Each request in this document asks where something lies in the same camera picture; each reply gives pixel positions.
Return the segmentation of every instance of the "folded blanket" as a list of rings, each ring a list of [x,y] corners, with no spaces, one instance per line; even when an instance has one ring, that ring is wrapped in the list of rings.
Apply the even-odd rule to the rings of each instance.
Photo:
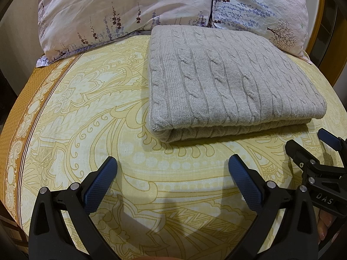
[[[149,83],[147,127],[163,142],[308,123],[327,110],[285,53],[244,31],[156,26]]]

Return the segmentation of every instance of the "bed sheet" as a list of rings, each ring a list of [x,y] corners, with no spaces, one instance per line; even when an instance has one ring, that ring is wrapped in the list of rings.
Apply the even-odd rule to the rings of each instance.
[[[91,214],[122,259],[141,255],[222,260],[255,218],[233,183],[228,158],[237,153],[265,180],[296,188],[301,170],[285,154],[294,139],[321,163],[342,166],[319,141],[325,128],[347,136],[347,114],[322,73],[289,56],[327,101],[327,113],[307,125],[258,133],[162,143],[145,127],[150,36],[134,36],[36,68],[0,137],[0,199],[28,234],[38,190],[67,188],[108,157],[116,179]],[[76,246],[84,250],[67,212]],[[283,211],[262,249],[270,246]]]

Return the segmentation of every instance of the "pillow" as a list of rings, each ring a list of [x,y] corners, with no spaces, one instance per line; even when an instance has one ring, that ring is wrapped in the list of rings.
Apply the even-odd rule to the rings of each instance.
[[[306,0],[213,0],[216,28],[244,30],[269,39],[276,47],[308,62]]]
[[[48,63],[151,30],[206,26],[212,0],[38,0],[39,40]]]

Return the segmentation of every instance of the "brown border stripe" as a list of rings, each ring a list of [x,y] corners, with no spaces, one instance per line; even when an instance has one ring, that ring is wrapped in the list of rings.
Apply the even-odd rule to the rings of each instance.
[[[71,60],[69,60],[69,62],[64,66],[64,68],[62,69],[62,72],[64,72],[76,58],[77,56],[72,57]],[[24,89],[18,96],[6,120],[4,129],[2,130],[2,133],[0,136],[0,177],[1,177],[0,178],[0,200],[4,204],[5,204],[5,191],[6,191],[5,171],[6,171],[8,153],[10,151],[10,146],[14,138],[14,135],[16,134],[18,127],[20,126],[20,123],[23,121],[25,111],[27,110],[28,105],[30,104],[32,98],[34,97],[34,95],[36,94],[36,92],[38,91],[42,83],[45,81],[45,79],[50,75],[50,73],[63,61],[66,61],[66,60],[60,60],[47,67],[40,67],[40,68],[34,69],[32,75],[30,76],[27,84],[25,85]],[[51,89],[46,93],[45,97],[51,92]]]
[[[64,68],[61,71],[60,76],[57,77],[57,79],[54,81],[55,83],[54,83],[54,85],[52,85],[52,88],[49,91],[47,91],[47,93],[45,94],[45,97],[44,97],[43,104],[42,104],[40,110],[37,112],[36,118],[35,118],[32,126],[30,127],[29,135],[25,139],[23,152],[20,155],[21,160],[20,160],[20,164],[19,164],[19,171],[18,171],[18,174],[16,175],[17,176],[16,178],[17,178],[17,181],[18,181],[17,182],[17,199],[16,199],[16,202],[17,202],[17,216],[18,216],[18,223],[19,223],[20,226],[22,226],[22,220],[21,220],[21,214],[20,214],[21,176],[23,174],[25,156],[26,156],[27,150],[29,148],[30,138],[32,137],[32,135],[34,133],[34,129],[35,129],[37,123],[38,123],[39,117],[42,114],[43,109],[46,106],[48,100],[50,99],[50,97],[54,93],[55,89],[57,88],[57,86],[59,85],[59,83],[61,82],[63,77],[67,74],[67,72],[76,63],[76,61],[80,58],[81,55],[82,54],[76,56],[71,62],[69,62],[68,64],[66,64],[64,66]]]

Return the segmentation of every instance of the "finger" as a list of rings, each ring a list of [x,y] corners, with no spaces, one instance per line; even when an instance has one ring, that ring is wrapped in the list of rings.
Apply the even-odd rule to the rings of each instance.
[[[325,237],[327,236],[327,226],[322,221],[322,219],[318,220],[317,230],[318,230],[319,238],[321,239],[321,241],[323,241],[325,239]]]
[[[325,212],[324,210],[321,210],[319,212],[319,218],[322,219],[324,224],[329,228],[334,221],[334,216],[328,212]]]

